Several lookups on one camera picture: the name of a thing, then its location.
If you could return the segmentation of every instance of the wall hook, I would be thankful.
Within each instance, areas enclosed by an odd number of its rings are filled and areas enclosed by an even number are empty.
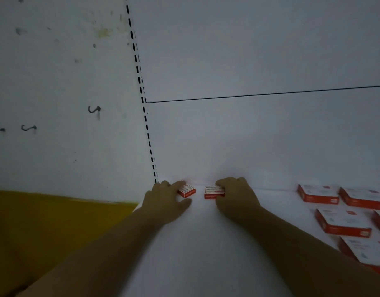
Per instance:
[[[28,131],[29,129],[38,129],[38,127],[32,126],[31,128],[24,129],[24,125],[22,125],[21,129],[24,130],[24,131]]]
[[[5,132],[5,131],[6,131],[6,129],[4,129],[4,128],[0,128],[0,131],[2,131],[2,132]]]
[[[88,112],[89,112],[90,114],[93,114],[94,112],[96,112],[96,111],[100,111],[100,110],[101,110],[101,108],[100,108],[99,106],[97,106],[96,109],[94,109],[93,111],[91,111],[91,110],[90,110],[90,107],[88,106]]]

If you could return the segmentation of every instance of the yellow surface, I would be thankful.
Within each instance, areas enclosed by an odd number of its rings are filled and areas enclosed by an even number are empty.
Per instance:
[[[0,296],[40,278],[136,205],[0,191]]]

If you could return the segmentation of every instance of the forearm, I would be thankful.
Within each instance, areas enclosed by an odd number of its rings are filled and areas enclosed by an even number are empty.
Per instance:
[[[380,296],[380,276],[259,207],[239,223],[262,245],[296,296]]]
[[[21,297],[112,296],[157,228],[135,211],[102,237],[71,254]]]

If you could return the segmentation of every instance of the hand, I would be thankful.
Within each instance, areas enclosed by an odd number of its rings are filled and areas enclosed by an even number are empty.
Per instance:
[[[261,208],[256,194],[245,178],[227,177],[218,180],[216,185],[226,191],[224,197],[216,198],[217,208],[233,221],[243,222],[249,215]]]
[[[186,184],[185,181],[177,181],[169,184],[163,181],[153,185],[151,191],[147,191],[141,209],[147,218],[156,226],[162,226],[179,218],[190,206],[192,200],[184,199],[176,202],[178,189]]]

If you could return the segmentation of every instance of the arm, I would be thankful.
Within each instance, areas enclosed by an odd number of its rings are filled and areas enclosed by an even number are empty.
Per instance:
[[[190,206],[191,199],[175,201],[177,190],[184,184],[184,181],[155,184],[146,193],[140,209],[71,254],[19,296],[100,297],[117,293],[151,235]]]
[[[380,275],[262,208],[244,178],[216,184],[226,189],[218,209],[259,242],[296,297],[380,296]]]

